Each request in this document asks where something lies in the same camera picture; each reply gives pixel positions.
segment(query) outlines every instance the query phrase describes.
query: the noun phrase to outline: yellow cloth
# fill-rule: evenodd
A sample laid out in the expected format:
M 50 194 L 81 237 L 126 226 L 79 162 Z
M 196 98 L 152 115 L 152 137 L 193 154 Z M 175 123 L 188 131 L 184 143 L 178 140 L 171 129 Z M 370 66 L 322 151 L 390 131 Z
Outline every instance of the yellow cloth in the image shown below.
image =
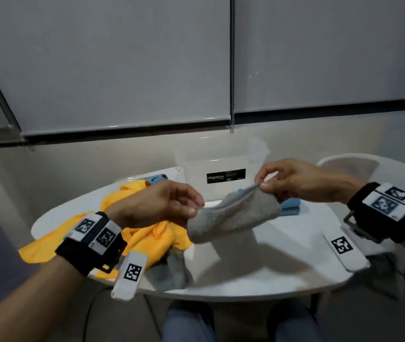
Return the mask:
M 106 196 L 101 203 L 100 210 L 104 211 L 112 203 L 146 188 L 149 183 L 145 180 L 137 180 L 120 186 L 120 190 Z M 82 217 L 90 212 L 71 217 L 57 229 L 31 244 L 21 248 L 19 254 L 27 263 L 43 263 L 55 256 L 55 249 L 62 242 L 63 237 L 76 225 Z M 122 255 L 127 255 L 132 249 L 149 256 L 145 268 L 149 268 L 166 253 L 169 247 L 186 250 L 191 245 L 186 230 L 175 223 L 163 221 L 146 228 L 126 228 L 122 230 L 122 237 L 128 243 Z M 117 270 L 110 274 L 98 271 L 96 277 L 115 278 Z

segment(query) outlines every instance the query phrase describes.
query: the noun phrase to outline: oval table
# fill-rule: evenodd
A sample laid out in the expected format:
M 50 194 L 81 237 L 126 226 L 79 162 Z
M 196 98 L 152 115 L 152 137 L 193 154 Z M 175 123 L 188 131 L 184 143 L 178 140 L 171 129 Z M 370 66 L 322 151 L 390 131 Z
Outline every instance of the oval table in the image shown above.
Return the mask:
M 176 168 L 126 178 L 51 209 L 35 222 L 32 236 L 38 239 L 74 215 L 97 211 L 103 198 L 121 183 L 160 173 L 181 181 Z M 324 203 L 302 201 L 298 216 L 278 217 L 252 230 L 189 247 L 184 255 L 194 279 L 190 287 L 157 292 L 143 276 L 138 290 L 173 299 L 218 302 L 330 292 L 353 274 L 326 243 L 321 233 L 325 228 L 340 228 L 332 210 Z M 100 281 L 114 285 L 114 279 Z

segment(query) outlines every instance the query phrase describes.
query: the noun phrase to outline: gray towel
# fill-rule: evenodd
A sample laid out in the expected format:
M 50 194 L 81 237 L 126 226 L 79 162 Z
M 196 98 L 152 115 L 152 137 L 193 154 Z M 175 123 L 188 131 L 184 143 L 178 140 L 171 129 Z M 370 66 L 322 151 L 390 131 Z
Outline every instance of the gray towel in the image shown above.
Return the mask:
M 215 207 L 198 209 L 196 217 L 188 220 L 187 232 L 194 243 L 209 242 L 259 226 L 276 218 L 280 211 L 274 195 L 264 193 L 258 185 L 253 185 L 240 194 L 228 194 Z
M 185 289 L 193 282 L 193 277 L 185 266 L 183 251 L 171 247 L 160 261 L 144 272 L 156 291 Z

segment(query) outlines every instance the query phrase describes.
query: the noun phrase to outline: clear plastic container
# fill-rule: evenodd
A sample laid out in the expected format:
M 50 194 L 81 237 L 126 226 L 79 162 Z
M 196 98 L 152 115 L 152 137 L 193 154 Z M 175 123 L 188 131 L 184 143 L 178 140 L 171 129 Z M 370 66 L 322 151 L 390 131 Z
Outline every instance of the clear plastic container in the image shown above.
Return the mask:
M 182 144 L 176 150 L 176 163 L 185 182 L 198 190 L 205 201 L 213 201 L 252 185 L 269 153 L 267 144 L 259 138 L 217 135 Z M 244 169 L 245 178 L 238 180 Z M 213 181 L 210 178 L 223 182 L 208 183 Z

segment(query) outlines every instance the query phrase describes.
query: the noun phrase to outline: person's left hand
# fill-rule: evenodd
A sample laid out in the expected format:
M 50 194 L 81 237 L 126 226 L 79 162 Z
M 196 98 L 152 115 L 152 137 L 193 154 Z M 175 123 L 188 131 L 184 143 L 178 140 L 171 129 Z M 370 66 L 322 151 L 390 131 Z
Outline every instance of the person's left hand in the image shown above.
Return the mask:
M 108 206 L 104 211 L 121 228 L 148 227 L 171 221 L 185 227 L 204 206 L 202 196 L 190 185 L 163 180 Z

